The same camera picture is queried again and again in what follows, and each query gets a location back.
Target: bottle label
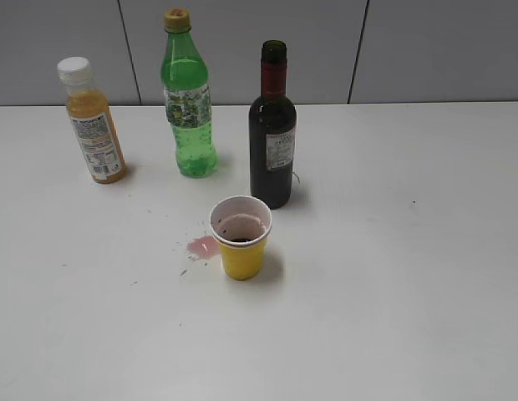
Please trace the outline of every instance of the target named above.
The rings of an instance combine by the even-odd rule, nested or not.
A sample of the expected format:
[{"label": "bottle label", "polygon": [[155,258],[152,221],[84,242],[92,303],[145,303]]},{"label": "bottle label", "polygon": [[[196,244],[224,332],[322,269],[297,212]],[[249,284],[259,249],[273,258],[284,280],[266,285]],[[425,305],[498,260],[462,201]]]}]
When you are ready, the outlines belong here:
[{"label": "bottle label", "polygon": [[211,121],[209,85],[198,89],[173,90],[165,87],[166,118],[180,128],[196,128]]},{"label": "bottle label", "polygon": [[87,119],[70,117],[90,173],[98,180],[119,173],[122,164],[107,120],[101,113]]},{"label": "bottle label", "polygon": [[277,170],[290,165],[294,158],[296,127],[282,134],[267,134],[267,170]]}]

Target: cup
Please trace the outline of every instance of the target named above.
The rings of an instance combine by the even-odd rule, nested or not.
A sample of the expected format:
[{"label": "cup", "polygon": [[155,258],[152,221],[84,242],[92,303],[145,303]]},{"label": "cup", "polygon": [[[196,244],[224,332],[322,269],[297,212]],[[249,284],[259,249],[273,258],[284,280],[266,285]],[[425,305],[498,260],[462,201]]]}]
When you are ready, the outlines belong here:
[{"label": "cup", "polygon": [[209,222],[226,274],[235,280],[254,277],[262,268],[272,229],[268,206],[252,196],[232,196],[213,208]]}]

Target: red wine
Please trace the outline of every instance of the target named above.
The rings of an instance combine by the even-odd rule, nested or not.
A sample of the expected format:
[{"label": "red wine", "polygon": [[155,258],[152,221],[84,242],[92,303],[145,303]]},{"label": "red wine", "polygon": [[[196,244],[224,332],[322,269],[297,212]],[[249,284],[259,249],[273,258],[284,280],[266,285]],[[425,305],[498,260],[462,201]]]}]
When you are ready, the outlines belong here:
[{"label": "red wine", "polygon": [[291,197],[296,109],[285,96],[287,47],[269,40],[262,45],[261,96],[250,107],[251,195],[271,209]]}]

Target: green soda bottle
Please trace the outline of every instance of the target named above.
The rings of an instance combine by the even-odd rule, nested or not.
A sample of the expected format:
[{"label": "green soda bottle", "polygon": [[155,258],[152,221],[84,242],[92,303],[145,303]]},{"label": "green soda bottle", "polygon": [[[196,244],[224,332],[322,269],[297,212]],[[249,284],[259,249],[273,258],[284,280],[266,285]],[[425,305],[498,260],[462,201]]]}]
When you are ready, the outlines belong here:
[{"label": "green soda bottle", "polygon": [[165,86],[166,118],[175,137],[181,174],[204,177],[218,161],[211,137],[211,95],[206,64],[190,36],[189,13],[171,8],[165,14],[168,33],[160,76]]}]

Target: bottle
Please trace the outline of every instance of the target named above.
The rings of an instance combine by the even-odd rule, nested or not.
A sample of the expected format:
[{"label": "bottle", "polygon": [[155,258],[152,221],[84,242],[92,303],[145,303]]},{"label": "bottle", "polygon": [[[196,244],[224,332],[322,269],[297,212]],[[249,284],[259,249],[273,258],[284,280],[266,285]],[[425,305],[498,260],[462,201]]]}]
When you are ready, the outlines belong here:
[{"label": "bottle", "polygon": [[66,85],[66,109],[81,146],[86,164],[95,182],[110,184],[125,175],[122,150],[109,104],[94,85],[90,61],[70,57],[57,65],[58,77]]},{"label": "bottle", "polygon": [[216,168],[211,138],[211,95],[206,64],[190,36],[189,13],[171,8],[165,14],[168,33],[160,69],[166,118],[175,137],[175,159],[181,174],[204,177]]},{"label": "bottle", "polygon": [[279,40],[262,45],[261,96],[250,107],[251,195],[271,209],[291,197],[296,109],[285,96],[287,47]]}]

